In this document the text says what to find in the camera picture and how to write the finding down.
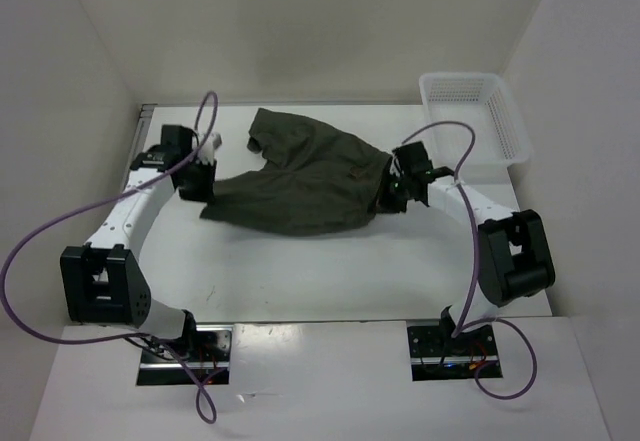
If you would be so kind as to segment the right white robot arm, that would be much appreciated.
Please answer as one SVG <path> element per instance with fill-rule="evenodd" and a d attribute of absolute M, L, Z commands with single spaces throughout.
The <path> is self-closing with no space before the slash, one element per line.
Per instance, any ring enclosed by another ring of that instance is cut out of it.
<path fill-rule="evenodd" d="M 501 205 L 466 185 L 451 168 L 434 167 L 422 143 L 393 151 L 381 188 L 381 206 L 392 213 L 404 212 L 416 201 L 470 227 L 471 285 L 464 299 L 443 309 L 439 320 L 438 339 L 446 352 L 464 352 L 473 343 L 473 331 L 492 322 L 500 308 L 555 283 L 540 215 Z"/>

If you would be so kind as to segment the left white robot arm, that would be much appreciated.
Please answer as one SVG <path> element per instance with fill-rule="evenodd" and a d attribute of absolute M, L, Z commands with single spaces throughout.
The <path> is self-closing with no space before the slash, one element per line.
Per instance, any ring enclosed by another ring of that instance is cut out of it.
<path fill-rule="evenodd" d="M 174 196 L 205 202 L 213 197 L 222 141 L 217 133 L 197 133 L 165 125 L 158 144 L 131 163 L 125 190 L 98 230 L 81 246 L 60 256 L 67 309 L 72 321 L 125 327 L 185 361 L 200 346 L 196 321 L 186 309 L 153 299 L 139 265 L 143 244 L 163 207 Z"/>

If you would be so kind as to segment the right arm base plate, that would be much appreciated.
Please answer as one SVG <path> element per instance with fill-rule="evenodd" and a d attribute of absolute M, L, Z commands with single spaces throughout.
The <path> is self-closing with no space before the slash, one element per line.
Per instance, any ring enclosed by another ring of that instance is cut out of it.
<path fill-rule="evenodd" d="M 502 370 L 494 331 L 482 326 L 473 334 L 446 339 L 434 320 L 406 327 L 412 380 L 450 381 L 501 378 Z"/>

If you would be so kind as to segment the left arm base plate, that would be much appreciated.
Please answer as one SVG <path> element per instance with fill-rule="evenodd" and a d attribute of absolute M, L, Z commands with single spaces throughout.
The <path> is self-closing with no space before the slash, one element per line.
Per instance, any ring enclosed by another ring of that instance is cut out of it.
<path fill-rule="evenodd" d="M 198 324 L 192 347 L 171 341 L 171 349 L 192 374 L 205 385 L 227 385 L 233 326 L 230 324 Z M 182 365 L 163 346 L 152 341 L 134 341 L 141 349 L 136 385 L 143 387 L 192 385 Z"/>

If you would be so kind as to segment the dark olive shorts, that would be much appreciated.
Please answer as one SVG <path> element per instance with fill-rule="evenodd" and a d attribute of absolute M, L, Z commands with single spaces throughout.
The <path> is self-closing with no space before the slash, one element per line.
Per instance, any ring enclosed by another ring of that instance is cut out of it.
<path fill-rule="evenodd" d="M 264 166 L 216 181 L 201 219 L 285 236 L 334 234 L 374 219 L 389 153 L 322 121 L 265 108 L 248 134 Z"/>

